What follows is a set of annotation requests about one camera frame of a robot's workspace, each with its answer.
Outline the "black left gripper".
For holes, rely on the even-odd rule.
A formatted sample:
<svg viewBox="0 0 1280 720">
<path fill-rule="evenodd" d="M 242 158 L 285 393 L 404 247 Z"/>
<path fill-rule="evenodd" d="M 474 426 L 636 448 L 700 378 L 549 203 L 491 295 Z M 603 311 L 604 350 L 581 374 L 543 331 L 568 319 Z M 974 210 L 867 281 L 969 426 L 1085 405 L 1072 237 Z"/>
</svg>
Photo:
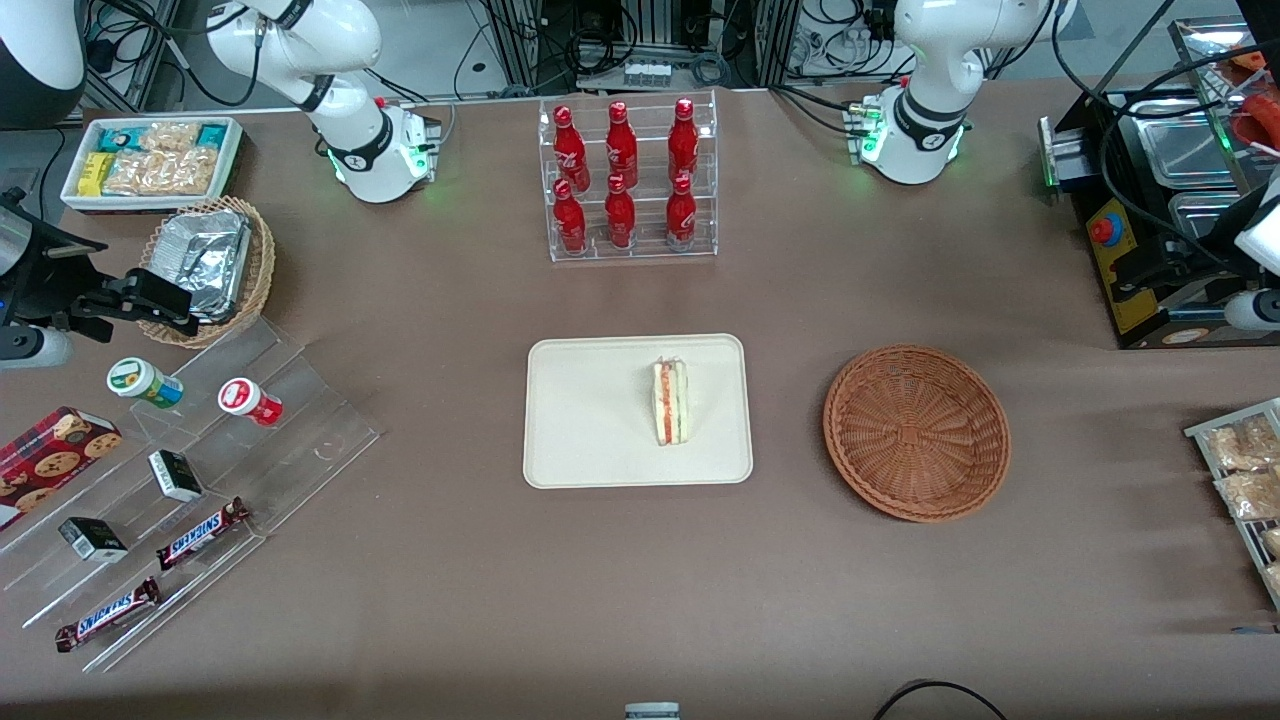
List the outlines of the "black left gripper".
<svg viewBox="0 0 1280 720">
<path fill-rule="evenodd" d="M 1181 325 L 1211 327 L 1228 319 L 1229 301 L 1258 287 L 1261 265 L 1233 251 L 1224 265 L 1203 255 L 1172 252 L 1149 272 L 1149 288 L 1124 290 L 1115 265 L 1102 265 L 1102 290 L 1114 325 L 1142 325 L 1158 318 Z"/>
</svg>

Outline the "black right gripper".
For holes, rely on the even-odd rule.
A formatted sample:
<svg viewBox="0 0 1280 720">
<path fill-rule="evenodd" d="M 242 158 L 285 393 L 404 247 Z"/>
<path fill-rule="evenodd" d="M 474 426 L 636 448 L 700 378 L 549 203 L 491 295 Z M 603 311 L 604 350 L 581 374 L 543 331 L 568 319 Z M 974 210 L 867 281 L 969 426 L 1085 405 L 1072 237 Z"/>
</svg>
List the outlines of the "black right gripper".
<svg viewBox="0 0 1280 720">
<path fill-rule="evenodd" d="M 110 343 L 113 320 L 150 322 L 182 336 L 197 334 L 191 292 L 151 270 L 128 270 L 124 281 L 90 260 L 105 243 L 51 225 L 3 231 L 3 325 L 55 327 Z"/>
</svg>

